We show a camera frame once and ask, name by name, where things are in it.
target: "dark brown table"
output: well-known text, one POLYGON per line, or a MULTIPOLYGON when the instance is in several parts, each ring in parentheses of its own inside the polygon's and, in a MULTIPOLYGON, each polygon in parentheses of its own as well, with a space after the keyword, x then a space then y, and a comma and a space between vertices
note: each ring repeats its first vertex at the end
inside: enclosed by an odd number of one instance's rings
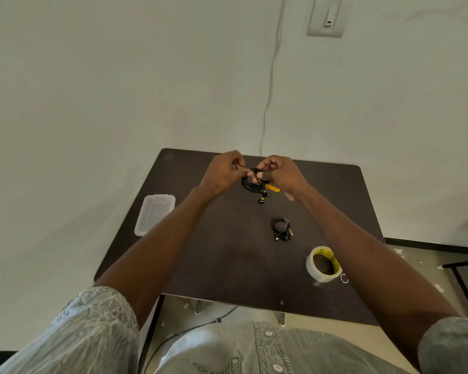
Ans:
MULTIPOLYGON (((146 195, 169 194, 180 204, 197 186, 216 153, 161 150, 102 261, 95 279, 139 237, 135 223, 146 195)), ((260 157, 245 156, 246 166, 260 157)), ((356 165, 295 161, 307 181, 345 215, 380 241, 383 235, 360 168, 356 165)), ((339 278, 314 285, 305 262, 326 245, 307 211, 284 194, 265 204, 241 182, 219 196, 202 216, 166 294, 279 312, 378 325, 350 283, 339 278), (288 241, 275 241, 270 219, 291 223, 288 241)))

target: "plastic container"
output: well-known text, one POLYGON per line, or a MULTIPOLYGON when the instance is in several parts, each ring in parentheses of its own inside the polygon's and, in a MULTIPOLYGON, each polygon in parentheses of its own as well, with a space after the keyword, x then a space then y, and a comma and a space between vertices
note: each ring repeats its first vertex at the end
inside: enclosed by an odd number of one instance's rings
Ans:
POLYGON ((135 234, 144 236, 175 208, 175 197, 168 194, 148 195, 142 202, 135 234))

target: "forearm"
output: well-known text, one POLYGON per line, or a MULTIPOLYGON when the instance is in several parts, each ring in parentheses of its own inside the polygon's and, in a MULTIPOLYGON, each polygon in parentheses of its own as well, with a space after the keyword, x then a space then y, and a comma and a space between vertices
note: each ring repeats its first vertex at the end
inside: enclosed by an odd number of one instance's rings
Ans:
POLYGON ((94 286, 118 290, 142 327, 172 276, 175 266, 212 196, 194 188, 187 198, 136 242, 94 286))
POLYGON ((405 260, 365 232, 311 187, 299 195, 350 283, 388 337, 418 366, 417 347, 438 320, 458 316, 405 260))

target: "debris on floor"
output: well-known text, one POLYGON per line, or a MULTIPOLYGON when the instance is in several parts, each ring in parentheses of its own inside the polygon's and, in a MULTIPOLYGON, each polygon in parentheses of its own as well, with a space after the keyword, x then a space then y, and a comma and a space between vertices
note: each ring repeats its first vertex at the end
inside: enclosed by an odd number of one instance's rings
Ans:
POLYGON ((443 293, 445 291, 438 283, 435 283, 434 286, 439 291, 439 293, 443 293))

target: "person's right hand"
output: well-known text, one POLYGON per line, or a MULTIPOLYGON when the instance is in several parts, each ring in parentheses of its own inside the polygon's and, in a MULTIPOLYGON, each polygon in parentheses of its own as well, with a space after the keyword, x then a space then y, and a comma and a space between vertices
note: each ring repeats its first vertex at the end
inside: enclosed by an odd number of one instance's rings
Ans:
MULTIPOLYGON (((289 157, 272 155, 264 159, 256 168, 262 170, 256 174, 257 178, 269 181, 275 187, 284 190, 291 201, 295 199, 300 201, 300 197, 311 189, 300 169, 289 157)), ((253 176, 253 172, 249 172, 248 176, 253 176)))

